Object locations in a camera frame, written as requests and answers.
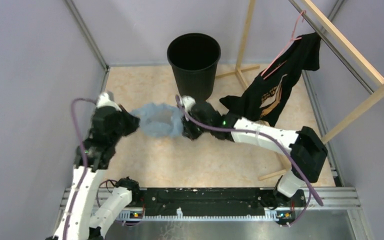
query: black t-shirt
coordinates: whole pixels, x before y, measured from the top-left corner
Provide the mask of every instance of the black t-shirt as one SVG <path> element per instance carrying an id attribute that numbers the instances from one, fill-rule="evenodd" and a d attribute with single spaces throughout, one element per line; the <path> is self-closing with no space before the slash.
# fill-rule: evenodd
<path id="1" fill-rule="evenodd" d="M 276 124 L 302 70 L 316 71 L 320 68 L 320 36 L 314 32 L 300 37 L 273 63 L 264 76 L 261 76 L 262 72 L 258 74 L 241 97 L 228 95 L 220 98 L 229 113 L 254 122 L 263 120 L 272 127 Z M 280 65 L 269 77 L 263 79 Z"/>

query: printed graphic on t-shirt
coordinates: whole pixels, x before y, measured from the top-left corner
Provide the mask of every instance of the printed graphic on t-shirt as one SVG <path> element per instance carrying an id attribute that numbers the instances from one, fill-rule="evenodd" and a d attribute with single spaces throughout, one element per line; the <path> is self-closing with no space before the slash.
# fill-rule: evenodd
<path id="1" fill-rule="evenodd" d="M 284 77 L 286 77 L 288 74 L 284 74 L 280 82 L 277 86 L 273 87 L 269 92 L 265 93 L 261 97 L 261 105 L 259 106 L 260 108 L 264 108 L 261 111 L 260 118 L 266 116 L 269 114 L 279 103 L 281 102 L 282 98 L 282 80 Z"/>

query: gray wall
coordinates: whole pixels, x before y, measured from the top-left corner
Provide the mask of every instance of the gray wall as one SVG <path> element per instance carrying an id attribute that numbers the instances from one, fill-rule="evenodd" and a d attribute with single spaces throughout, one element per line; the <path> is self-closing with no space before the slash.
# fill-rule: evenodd
<path id="1" fill-rule="evenodd" d="M 0 0 L 0 240 L 52 234 L 103 74 L 62 0 Z"/>
<path id="2" fill-rule="evenodd" d="M 336 0 L 314 0 L 329 13 Z M 239 51 L 247 0 L 75 0 L 108 64 L 167 64 L 166 50 L 177 36 L 201 32 L 221 47 L 221 63 Z M 244 62 L 270 62 L 291 37 L 297 10 L 287 0 L 257 0 Z M 306 22 L 296 34 L 312 32 Z"/>
<path id="3" fill-rule="evenodd" d="M 334 24 L 384 76 L 384 1 L 347 1 Z M 369 94 L 324 45 L 312 73 L 329 128 Z M 332 141 L 342 178 L 355 186 L 376 239 L 384 239 L 384 99 Z"/>

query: light blue cloth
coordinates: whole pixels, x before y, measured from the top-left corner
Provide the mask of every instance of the light blue cloth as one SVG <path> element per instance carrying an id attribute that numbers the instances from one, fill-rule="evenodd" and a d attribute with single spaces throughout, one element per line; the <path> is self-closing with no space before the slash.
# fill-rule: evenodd
<path id="1" fill-rule="evenodd" d="M 148 136 L 174 138 L 182 135 L 183 113 L 175 106 L 147 103 L 130 114 L 140 118 L 139 128 Z"/>

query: beige floor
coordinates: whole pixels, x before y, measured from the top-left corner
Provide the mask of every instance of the beige floor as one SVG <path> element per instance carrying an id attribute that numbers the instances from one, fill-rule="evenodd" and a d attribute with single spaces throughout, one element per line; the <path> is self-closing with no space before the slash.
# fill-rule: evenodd
<path id="1" fill-rule="evenodd" d="M 219 65 L 224 73 L 233 65 Z M 261 69 L 246 72 L 252 81 Z M 112 67 L 106 85 L 115 101 L 128 111 L 144 104 L 175 105 L 178 93 L 170 66 Z M 220 113 L 227 109 L 219 102 L 226 95 L 240 96 L 243 89 L 237 78 L 217 79 L 208 100 Z M 291 97 L 280 115 L 277 128 L 300 130 L 309 126 L 318 132 L 307 90 L 302 80 L 293 88 Z M 279 177 L 258 181 L 258 177 L 282 169 L 274 152 L 258 146 L 221 141 L 209 134 L 196 141 L 185 137 L 152 138 L 140 129 L 123 138 L 116 147 L 106 174 L 107 179 L 130 176 L 141 187 L 269 187 Z M 328 161 L 314 186 L 334 186 Z"/>

